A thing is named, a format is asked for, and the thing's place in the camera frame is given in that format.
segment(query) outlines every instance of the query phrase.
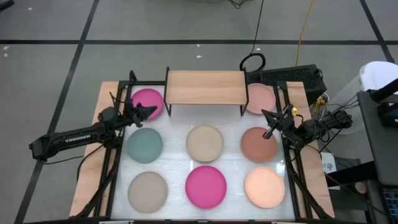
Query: wooden table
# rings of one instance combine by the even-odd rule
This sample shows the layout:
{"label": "wooden table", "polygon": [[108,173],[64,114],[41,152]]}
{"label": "wooden table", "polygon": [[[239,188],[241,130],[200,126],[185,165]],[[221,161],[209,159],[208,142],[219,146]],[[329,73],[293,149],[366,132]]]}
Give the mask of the wooden table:
{"label": "wooden table", "polygon": [[[297,108],[298,114],[304,117],[304,120],[311,119],[310,110],[308,108],[307,97],[305,96],[305,90],[303,83],[301,82],[288,82],[288,92],[290,97],[290,102]],[[98,101],[95,108],[93,123],[97,122],[97,115],[106,107],[112,106],[112,99],[109,97],[109,92],[116,95],[118,87],[118,82],[103,82],[98,95]],[[300,124],[300,119],[295,120],[296,125]],[[318,149],[318,144],[316,141],[310,144],[311,146]],[[86,147],[85,156],[91,151],[96,149],[99,144],[90,144]],[[100,149],[98,152],[94,153],[90,158],[83,163],[80,171],[80,178],[78,180],[75,197],[73,198],[72,207],[70,210],[70,215],[76,215],[79,213],[83,207],[90,201],[93,194],[98,188],[100,182],[100,175],[104,161],[105,150]],[[307,188],[317,200],[317,202],[322,206],[322,208],[331,216],[334,215],[333,207],[331,204],[329,190],[326,184],[326,179],[323,174],[323,165],[320,159],[320,155],[311,147],[305,147],[301,150],[303,168],[305,173],[305,180],[307,182]],[[301,191],[297,189],[298,205],[300,209],[301,217],[305,217],[305,208],[303,204],[303,197]],[[105,214],[106,202],[108,201],[109,187],[108,190],[103,195],[103,206],[101,206],[100,215]]]}

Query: white object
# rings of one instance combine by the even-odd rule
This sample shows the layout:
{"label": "white object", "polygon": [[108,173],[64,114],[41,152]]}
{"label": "white object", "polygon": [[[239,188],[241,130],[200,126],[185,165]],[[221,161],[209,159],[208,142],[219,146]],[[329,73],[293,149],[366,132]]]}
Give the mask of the white object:
{"label": "white object", "polygon": [[[344,106],[356,101],[356,93],[361,90],[378,90],[396,78],[398,78],[398,65],[390,62],[367,63],[361,67],[358,76],[352,79],[348,85],[330,100],[328,110],[333,112],[340,107],[339,105]],[[364,128],[361,110],[358,106],[345,111],[351,115],[353,125],[348,129],[341,130],[340,134],[352,134]]]}
{"label": "white object", "polygon": [[[132,93],[142,88],[153,88],[163,95],[163,86],[134,86]],[[210,124],[223,134],[224,151],[218,159],[209,163],[192,160],[187,152],[188,133],[195,126]],[[177,220],[294,220],[292,196],[281,142],[280,132],[274,131],[278,153],[270,162],[254,163],[241,152],[241,137],[252,127],[267,126],[263,116],[246,111],[241,117],[236,105],[173,105],[172,115],[166,110],[154,120],[143,122],[144,127],[154,128],[163,140],[163,151],[158,159],[149,164],[132,160],[123,144],[118,179],[114,192],[112,219],[177,219]],[[127,127],[124,142],[137,128]],[[209,210],[194,206],[185,194],[185,180],[191,170],[209,165],[219,169],[227,181],[227,194],[217,207]],[[275,208],[263,209],[253,205],[246,197],[244,180],[250,170],[257,166],[274,169],[284,180],[285,196]],[[127,189],[136,175],[145,171],[160,174],[169,186],[169,195],[162,208],[154,213],[134,210],[127,199]]]}

